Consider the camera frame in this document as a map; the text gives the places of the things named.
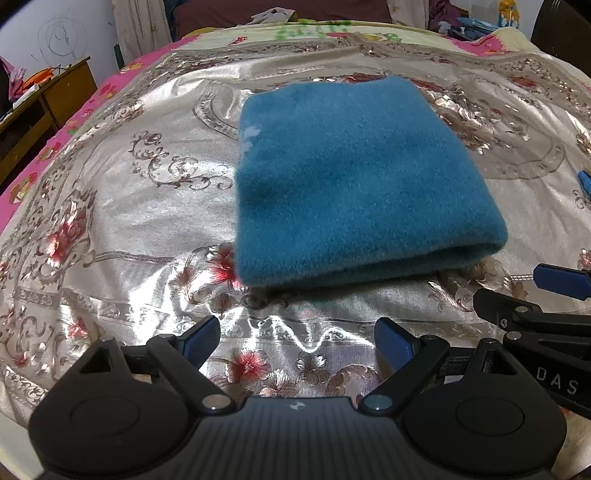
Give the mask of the blue knit sweater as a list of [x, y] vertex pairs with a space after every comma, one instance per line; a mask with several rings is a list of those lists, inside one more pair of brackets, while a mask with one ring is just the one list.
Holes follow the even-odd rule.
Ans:
[[253, 95], [238, 140], [235, 268], [247, 286], [422, 275], [507, 242], [467, 149], [403, 78]]

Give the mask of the clothes pile right corner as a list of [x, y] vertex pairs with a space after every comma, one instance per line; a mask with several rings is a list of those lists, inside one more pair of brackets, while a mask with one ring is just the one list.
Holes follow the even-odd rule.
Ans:
[[449, 0], [430, 0], [428, 29], [461, 41], [475, 41], [492, 34], [498, 26], [470, 17]]

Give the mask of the blue striped folded garment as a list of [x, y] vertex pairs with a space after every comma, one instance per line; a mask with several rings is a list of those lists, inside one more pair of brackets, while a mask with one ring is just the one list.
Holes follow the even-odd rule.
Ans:
[[591, 199], [591, 174], [588, 170], [580, 170], [577, 173], [577, 178], [579, 181], [579, 185], [584, 193], [584, 195]]

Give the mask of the silver floral satin bedspread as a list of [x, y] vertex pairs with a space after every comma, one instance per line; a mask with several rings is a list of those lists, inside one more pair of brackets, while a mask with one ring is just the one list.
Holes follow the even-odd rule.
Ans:
[[[221, 343], [202, 371], [236, 400], [342, 396], [387, 377], [374, 342], [389, 317], [473, 347], [500, 329], [474, 294], [554, 312], [585, 301], [538, 289], [541, 263], [590, 258], [590, 79], [536, 50], [477, 57], [361, 33], [223, 47], [200, 38], [101, 106], [1, 235], [1, 464], [42, 466], [32, 416], [96, 342], [138, 346], [209, 316]], [[335, 286], [250, 287], [235, 268], [242, 107], [293, 84], [413, 83], [455, 133], [506, 223], [498, 252], [462, 268]]]

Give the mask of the pink floral bed sheet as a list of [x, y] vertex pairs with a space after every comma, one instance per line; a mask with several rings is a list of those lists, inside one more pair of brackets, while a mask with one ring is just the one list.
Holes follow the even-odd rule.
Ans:
[[201, 28], [187, 34], [183, 39], [170, 43], [153, 53], [143, 55], [111, 75], [98, 87], [89, 100], [66, 116], [65, 125], [57, 130], [49, 140], [42, 143], [42, 150], [34, 159], [25, 164], [24, 171], [9, 185], [8, 191], [1, 195], [1, 226], [5, 227], [15, 215], [24, 198], [33, 190], [38, 177], [46, 170], [58, 151], [81, 129], [82, 125], [99, 107], [115, 96], [124, 86], [164, 55], [193, 41], [204, 46], [202, 36], [214, 39], [223, 47], [233, 48], [256, 42], [273, 40], [332, 39], [342, 38], [353, 33], [361, 33], [369, 40], [385, 40], [435, 46], [454, 52], [468, 53], [477, 57], [503, 55], [520, 50], [537, 48], [521, 31], [506, 27], [475, 41], [460, 41], [428, 30], [402, 25], [362, 22], [362, 21], [312, 21], [300, 20], [287, 24], [262, 24], [238, 26], [226, 29]]

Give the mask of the cartoon doll figure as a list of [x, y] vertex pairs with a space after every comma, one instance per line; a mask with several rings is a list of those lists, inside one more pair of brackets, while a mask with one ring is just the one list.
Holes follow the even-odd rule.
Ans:
[[498, 2], [498, 26], [501, 28], [520, 27], [520, 12], [515, 0], [500, 0]]

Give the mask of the wooden tv cabinet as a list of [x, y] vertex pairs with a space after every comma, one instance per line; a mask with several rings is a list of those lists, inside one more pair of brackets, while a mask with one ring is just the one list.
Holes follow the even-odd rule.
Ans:
[[96, 91], [89, 60], [86, 57], [44, 82], [1, 121], [1, 192]]

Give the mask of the orange object on cabinet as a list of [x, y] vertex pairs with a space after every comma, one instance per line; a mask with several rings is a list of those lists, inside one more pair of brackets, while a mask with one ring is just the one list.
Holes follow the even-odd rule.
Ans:
[[36, 72], [35, 74], [33, 74], [32, 76], [30, 76], [26, 81], [23, 82], [22, 89], [28, 90], [29, 88], [31, 88], [33, 86], [40, 86], [44, 82], [46, 82], [47, 80], [52, 79], [53, 76], [54, 76], [54, 69], [52, 67], [48, 67], [43, 70], [40, 70], [40, 71]]

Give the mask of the beige curtain right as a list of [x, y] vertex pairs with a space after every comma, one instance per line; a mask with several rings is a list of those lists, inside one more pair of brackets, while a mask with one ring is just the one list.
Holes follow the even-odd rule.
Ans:
[[428, 0], [388, 0], [394, 24], [426, 29], [429, 23]]

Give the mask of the beige curtain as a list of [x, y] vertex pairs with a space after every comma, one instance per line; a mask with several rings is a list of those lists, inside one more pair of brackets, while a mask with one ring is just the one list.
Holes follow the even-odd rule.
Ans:
[[428, 0], [388, 0], [394, 24], [426, 29], [429, 23]]
[[125, 64], [171, 42], [162, 0], [112, 0], [111, 5]]

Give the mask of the beige curtain left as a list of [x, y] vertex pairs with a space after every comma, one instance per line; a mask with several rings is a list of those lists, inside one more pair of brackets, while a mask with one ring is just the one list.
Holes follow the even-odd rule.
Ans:
[[111, 5], [125, 64], [171, 42], [162, 0], [112, 0]]

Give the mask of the dark red headboard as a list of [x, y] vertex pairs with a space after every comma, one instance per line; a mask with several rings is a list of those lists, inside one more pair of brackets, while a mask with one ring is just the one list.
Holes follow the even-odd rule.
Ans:
[[173, 10], [178, 37], [200, 28], [245, 25], [273, 14], [290, 20], [361, 20], [391, 23], [387, 1], [366, 0], [195, 0]]

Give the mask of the crumpled cloth on bed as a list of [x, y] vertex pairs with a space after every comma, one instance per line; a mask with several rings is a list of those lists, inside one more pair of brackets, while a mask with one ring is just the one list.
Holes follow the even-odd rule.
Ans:
[[249, 25], [260, 25], [260, 24], [286, 24], [290, 20], [296, 18], [296, 12], [293, 9], [287, 9], [283, 7], [271, 7], [266, 11], [259, 12], [252, 15], [252, 21]]

